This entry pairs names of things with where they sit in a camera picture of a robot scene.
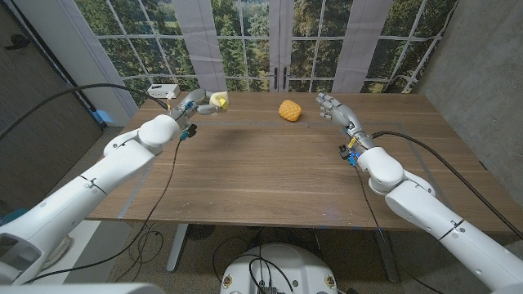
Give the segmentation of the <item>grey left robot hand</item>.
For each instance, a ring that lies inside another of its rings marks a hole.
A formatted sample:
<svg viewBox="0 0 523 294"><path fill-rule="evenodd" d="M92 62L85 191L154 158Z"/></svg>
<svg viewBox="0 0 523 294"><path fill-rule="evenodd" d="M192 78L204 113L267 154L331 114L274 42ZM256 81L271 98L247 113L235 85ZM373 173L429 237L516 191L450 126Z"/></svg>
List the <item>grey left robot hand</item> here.
<svg viewBox="0 0 523 294"><path fill-rule="evenodd" d="M170 111L169 116L181 124L182 120L187 121L195 114L214 114L219 108L210 102L211 95L212 92L203 89L193 90Z"/></svg>

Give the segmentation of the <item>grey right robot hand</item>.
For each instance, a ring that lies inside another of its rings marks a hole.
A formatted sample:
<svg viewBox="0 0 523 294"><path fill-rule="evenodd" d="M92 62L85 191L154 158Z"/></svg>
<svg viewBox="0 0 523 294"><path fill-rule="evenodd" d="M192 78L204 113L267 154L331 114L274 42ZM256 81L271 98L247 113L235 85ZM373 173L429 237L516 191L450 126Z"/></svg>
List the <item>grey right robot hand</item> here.
<svg viewBox="0 0 523 294"><path fill-rule="evenodd" d="M320 105L320 116L340 127L341 132L348 137L351 149L363 153L375 147L352 109L324 93L320 93L315 101Z"/></svg>

